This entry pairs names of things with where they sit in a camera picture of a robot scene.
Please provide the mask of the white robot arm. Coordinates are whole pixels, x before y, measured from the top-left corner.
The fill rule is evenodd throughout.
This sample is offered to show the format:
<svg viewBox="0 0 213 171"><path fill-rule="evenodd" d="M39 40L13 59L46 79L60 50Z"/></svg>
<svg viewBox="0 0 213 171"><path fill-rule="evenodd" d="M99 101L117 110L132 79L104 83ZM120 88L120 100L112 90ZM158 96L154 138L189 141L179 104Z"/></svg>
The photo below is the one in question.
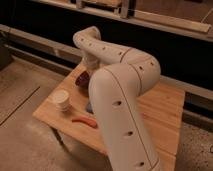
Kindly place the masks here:
<svg viewBox="0 0 213 171"><path fill-rule="evenodd" d="M92 71L89 100L113 171L163 171L137 104L159 81L157 59L103 41L95 26L76 32L73 41Z"/></svg>

